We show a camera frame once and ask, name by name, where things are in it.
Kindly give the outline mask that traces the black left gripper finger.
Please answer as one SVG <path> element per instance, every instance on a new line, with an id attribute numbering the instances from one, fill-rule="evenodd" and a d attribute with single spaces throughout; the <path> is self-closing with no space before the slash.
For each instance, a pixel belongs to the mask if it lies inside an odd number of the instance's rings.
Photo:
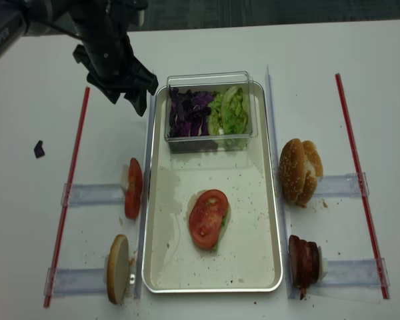
<path id="1" fill-rule="evenodd" d="M 146 89 L 130 88 L 124 96 L 132 104 L 140 117 L 144 115 L 147 108 L 147 93 Z"/>
<path id="2" fill-rule="evenodd" d="M 112 102 L 112 104 L 116 104 L 116 102 L 121 96 L 121 93 L 118 91 L 106 90 L 105 95 L 108 98 L 108 100 Z"/>

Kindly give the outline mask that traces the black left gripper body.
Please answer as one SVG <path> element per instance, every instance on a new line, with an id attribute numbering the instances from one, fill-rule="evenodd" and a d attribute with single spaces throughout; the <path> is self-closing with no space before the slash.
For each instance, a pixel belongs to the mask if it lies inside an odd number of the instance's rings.
<path id="1" fill-rule="evenodd" d="M 108 97 L 157 90 L 157 77 L 135 57 L 127 34 L 147 8 L 147 1 L 76 1 L 72 6 L 72 21 L 82 37 L 73 56 L 88 70 L 88 82 Z"/>

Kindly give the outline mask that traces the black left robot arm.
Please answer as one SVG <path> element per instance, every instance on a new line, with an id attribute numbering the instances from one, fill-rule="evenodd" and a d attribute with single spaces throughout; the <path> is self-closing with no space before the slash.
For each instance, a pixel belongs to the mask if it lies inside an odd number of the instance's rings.
<path id="1" fill-rule="evenodd" d="M 142 25 L 147 1 L 0 1 L 0 56 L 23 35 L 49 29 L 80 41 L 73 57 L 112 103 L 120 96 L 142 115 L 158 80 L 135 56 L 129 25 Z"/>

